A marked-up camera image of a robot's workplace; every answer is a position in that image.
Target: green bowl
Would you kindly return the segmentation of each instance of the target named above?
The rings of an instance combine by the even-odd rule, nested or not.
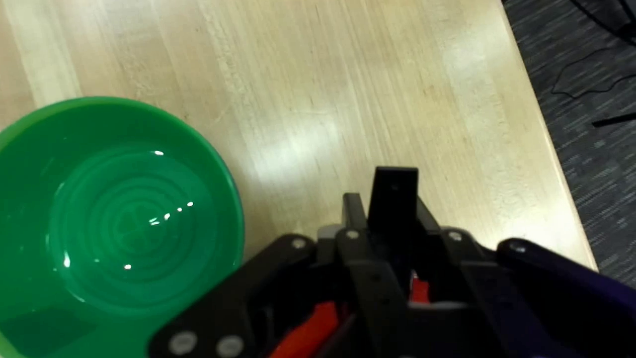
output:
[[[0,355],[145,355],[241,264],[243,220],[219,153],[157,107],[26,115],[0,135]]]

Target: black plastic part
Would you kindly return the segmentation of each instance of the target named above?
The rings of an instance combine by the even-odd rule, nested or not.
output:
[[[245,347],[241,355],[269,351],[290,324],[302,322],[300,318],[314,308],[306,298],[286,298],[286,284],[294,282],[296,286],[302,282],[294,278],[296,268],[308,266],[314,258],[316,244],[310,238],[300,234],[276,238],[215,290],[161,328],[149,343],[149,355],[177,358],[179,353],[171,351],[169,341],[179,332],[193,332],[201,341],[193,351],[179,358],[215,358],[219,355],[217,343],[225,335],[243,339]]]

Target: screw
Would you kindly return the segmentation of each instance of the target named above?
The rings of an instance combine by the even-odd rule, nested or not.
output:
[[[245,341],[241,335],[223,335],[217,341],[217,353],[223,358],[235,358],[245,349]]]
[[[294,238],[294,240],[292,240],[292,246],[300,250],[300,248],[306,246],[306,240],[304,240],[304,238]]]
[[[360,232],[358,230],[346,230],[346,236],[356,240],[356,238],[360,238]]]
[[[525,248],[523,242],[513,240],[513,242],[511,242],[511,250],[515,250],[515,252],[525,252],[527,248]]]
[[[197,347],[197,339],[199,339],[197,333],[191,330],[177,332],[169,341],[171,353],[175,355],[191,353]]]

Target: floor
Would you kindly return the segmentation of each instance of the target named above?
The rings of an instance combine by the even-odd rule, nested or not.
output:
[[[592,9],[608,3],[587,1]],[[636,286],[636,121],[592,127],[636,111],[636,47],[571,0],[505,3],[596,262]],[[612,7],[598,9],[620,23]]]

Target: wooden table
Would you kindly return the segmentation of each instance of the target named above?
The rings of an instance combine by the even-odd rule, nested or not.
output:
[[[594,266],[501,0],[2,0],[0,49],[0,127],[123,95],[205,133],[249,254],[416,164],[443,224]]]

